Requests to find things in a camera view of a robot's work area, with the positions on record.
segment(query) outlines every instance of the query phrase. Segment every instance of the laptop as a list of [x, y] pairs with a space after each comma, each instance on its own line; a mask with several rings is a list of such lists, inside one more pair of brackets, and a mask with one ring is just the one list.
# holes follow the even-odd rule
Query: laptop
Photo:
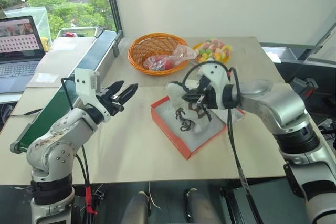
[[0, 19], [0, 93], [23, 92], [44, 55], [31, 16]]

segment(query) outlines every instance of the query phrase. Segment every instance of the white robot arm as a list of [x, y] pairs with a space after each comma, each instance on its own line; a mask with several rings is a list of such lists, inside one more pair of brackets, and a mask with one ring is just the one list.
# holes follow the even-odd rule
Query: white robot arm
[[[33, 224], [79, 223], [79, 213], [73, 212], [75, 192], [71, 175], [77, 150], [90, 139], [99, 123], [108, 122], [124, 109], [123, 105], [138, 88], [138, 84], [132, 84], [116, 95], [123, 81], [101, 89], [99, 73], [87, 69], [76, 69], [74, 82], [85, 107], [70, 110], [27, 150], [27, 160], [33, 167]], [[86, 190], [87, 211], [94, 213], [90, 188]]]
[[175, 109], [184, 112], [182, 120], [189, 120], [190, 129], [204, 128], [211, 121], [207, 118], [206, 123], [200, 123], [199, 118], [190, 116], [195, 106], [204, 111], [239, 107], [259, 116], [279, 145], [292, 191], [306, 199], [311, 223], [336, 223], [336, 163], [314, 132], [301, 98], [293, 90], [267, 80], [238, 87], [231, 83], [227, 68], [211, 60], [193, 69], [196, 67], [200, 67], [197, 88], [185, 86], [187, 75], [182, 83], [168, 85], [172, 103], [183, 100], [179, 104], [184, 106]]

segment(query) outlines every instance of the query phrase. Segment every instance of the plastic bag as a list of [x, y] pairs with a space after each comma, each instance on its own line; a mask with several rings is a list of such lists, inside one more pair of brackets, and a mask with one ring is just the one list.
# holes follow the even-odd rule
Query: plastic bag
[[204, 62], [210, 57], [221, 63], [226, 63], [231, 56], [232, 47], [218, 39], [209, 39], [197, 46], [195, 52], [197, 53], [195, 59], [197, 63]]
[[178, 45], [172, 55], [153, 55], [148, 57], [143, 66], [154, 71], [169, 70], [175, 68], [185, 60], [195, 59], [196, 52], [184, 45]]

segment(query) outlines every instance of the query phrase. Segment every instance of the laptop screen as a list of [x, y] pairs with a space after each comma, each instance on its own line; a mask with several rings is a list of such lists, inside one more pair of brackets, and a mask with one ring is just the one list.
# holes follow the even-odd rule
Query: laptop screen
[[0, 61], [37, 59], [44, 54], [31, 16], [0, 19]]

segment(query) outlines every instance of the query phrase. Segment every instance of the red cable tie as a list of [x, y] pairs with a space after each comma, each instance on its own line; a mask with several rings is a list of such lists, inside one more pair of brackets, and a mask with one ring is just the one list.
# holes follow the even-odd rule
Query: red cable tie
[[85, 203], [86, 203], [86, 212], [89, 214], [97, 214], [96, 211], [92, 208], [92, 193], [91, 193], [91, 187], [85, 187]]

